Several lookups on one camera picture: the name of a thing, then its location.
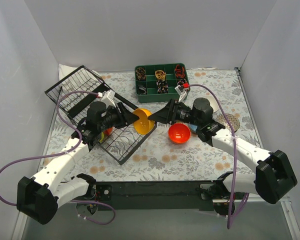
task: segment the table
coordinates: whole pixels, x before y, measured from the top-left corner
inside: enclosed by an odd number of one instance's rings
[[[218,97],[226,113],[234,114],[240,120],[238,136],[260,147],[241,84],[234,70],[188,70],[191,84],[203,84]],[[117,93],[140,108],[152,113],[160,110],[166,102],[139,103],[135,91],[133,72],[100,73],[102,78]],[[209,95],[200,87],[192,87],[185,104],[192,106],[194,99]],[[214,118],[221,114],[218,110]],[[200,141],[192,134],[186,144],[174,144],[168,137],[168,124],[158,123],[157,129],[141,145],[132,157],[119,165],[100,147],[95,147],[82,158],[66,175],[65,181],[72,176],[85,173],[97,181],[191,181],[215,180],[224,172],[233,169],[233,157]],[[47,153],[58,153],[65,146],[73,130],[57,117],[48,141]],[[51,159],[43,159],[39,169]],[[238,162],[237,172],[251,174],[251,170]]]

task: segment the green tray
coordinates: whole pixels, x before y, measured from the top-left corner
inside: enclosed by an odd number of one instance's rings
[[[170,63],[170,64],[156,64],[156,65],[140,65],[134,68],[134,81],[135,93],[140,103],[155,103],[155,102],[168,102],[170,99],[179,99],[179,94],[176,92],[175,87],[179,81],[175,75],[176,65],[181,65],[185,69],[185,79],[189,83],[189,78],[186,66],[183,63]],[[145,69],[145,80],[137,81],[136,70],[137,68]],[[166,73],[166,81],[168,84],[168,93],[158,94],[157,80],[155,71],[162,70]],[[140,95],[137,88],[137,83],[146,88],[147,94]]]

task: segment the black dish rack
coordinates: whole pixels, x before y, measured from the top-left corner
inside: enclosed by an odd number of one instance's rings
[[[73,91],[104,93],[110,89],[111,87],[98,74],[82,65],[44,93],[56,104],[58,99]],[[118,93],[115,93],[113,100],[116,104],[123,102],[131,112],[138,108]],[[60,108],[70,121],[77,126],[79,121],[86,117],[89,105],[94,101],[100,101],[100,99],[92,94],[74,93],[61,102]],[[99,143],[99,146],[122,165],[156,128],[157,123],[147,135],[137,133],[133,125],[121,129],[113,129],[112,133],[109,136],[105,136],[104,140]]]

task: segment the dish rack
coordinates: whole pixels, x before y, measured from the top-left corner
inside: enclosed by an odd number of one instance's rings
[[[111,90],[111,87],[108,86],[98,74],[82,65],[54,84],[44,93],[55,104],[57,104],[58,99],[73,91],[104,93],[108,90]],[[96,98],[95,95],[74,93],[61,102],[60,108],[67,115],[70,121],[77,126],[79,121],[87,116],[89,105],[96,101],[100,101],[100,99]],[[131,112],[138,108],[118,93],[115,93],[113,101],[116,104],[118,102],[123,102],[125,107]],[[129,125],[121,129],[113,128],[111,134],[109,136],[105,136],[103,141],[98,145],[120,165],[122,165],[156,128],[157,123],[155,123],[154,128],[147,135],[137,133],[133,125]]]

